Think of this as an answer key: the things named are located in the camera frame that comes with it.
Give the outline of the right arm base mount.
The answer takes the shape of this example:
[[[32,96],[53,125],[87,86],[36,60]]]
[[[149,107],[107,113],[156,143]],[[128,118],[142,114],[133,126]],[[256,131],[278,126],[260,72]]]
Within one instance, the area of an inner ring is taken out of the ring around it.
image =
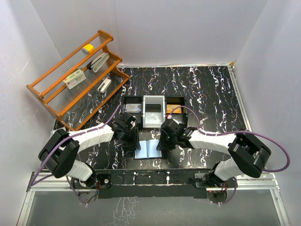
[[[216,190],[207,191],[207,198],[210,204],[215,204],[219,207],[229,203],[234,198],[238,187],[238,182],[235,177],[222,181],[214,173],[196,173],[190,180],[195,188],[216,188]],[[229,189],[230,181],[233,182],[233,192],[230,197],[228,197],[227,190]]]

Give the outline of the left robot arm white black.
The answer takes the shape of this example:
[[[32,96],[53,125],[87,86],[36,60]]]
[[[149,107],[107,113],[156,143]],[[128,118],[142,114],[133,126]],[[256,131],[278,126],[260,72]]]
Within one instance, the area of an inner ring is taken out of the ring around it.
[[[119,140],[130,148],[139,147],[136,117],[124,112],[120,118],[79,131],[54,132],[38,155],[43,167],[55,178],[72,177],[87,187],[97,183],[96,171],[87,163],[77,160],[77,155],[100,143]]]

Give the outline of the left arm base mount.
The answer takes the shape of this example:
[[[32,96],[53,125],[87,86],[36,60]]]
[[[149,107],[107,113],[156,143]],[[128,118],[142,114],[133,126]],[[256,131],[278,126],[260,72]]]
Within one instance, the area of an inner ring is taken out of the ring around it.
[[[82,181],[77,178],[67,178],[69,188],[76,194],[80,204],[83,204],[86,208],[89,206],[91,201],[95,201],[99,195],[100,191],[108,190],[111,188],[112,176],[108,173],[92,173],[92,175],[86,180]],[[95,194],[92,195],[89,199],[83,199],[80,195],[85,192],[80,192],[80,189],[92,189]]]

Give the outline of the black leather card holder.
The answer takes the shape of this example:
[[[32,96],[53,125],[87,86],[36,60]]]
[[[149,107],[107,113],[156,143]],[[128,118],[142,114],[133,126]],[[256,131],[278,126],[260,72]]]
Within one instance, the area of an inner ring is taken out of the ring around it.
[[[159,140],[142,140],[139,141],[138,148],[135,149],[134,158],[136,160],[162,158],[162,151],[158,147]]]

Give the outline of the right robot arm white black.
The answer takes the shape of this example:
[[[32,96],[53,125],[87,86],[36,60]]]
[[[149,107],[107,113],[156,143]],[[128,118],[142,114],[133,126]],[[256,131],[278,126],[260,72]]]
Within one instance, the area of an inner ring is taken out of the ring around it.
[[[216,163],[209,173],[193,179],[199,184],[220,187],[228,179],[242,174],[259,178],[271,156],[271,150],[247,130],[229,135],[206,135],[195,127],[184,128],[173,119],[165,120],[160,130],[157,148],[161,151],[171,151],[180,146],[208,149],[231,156]]]

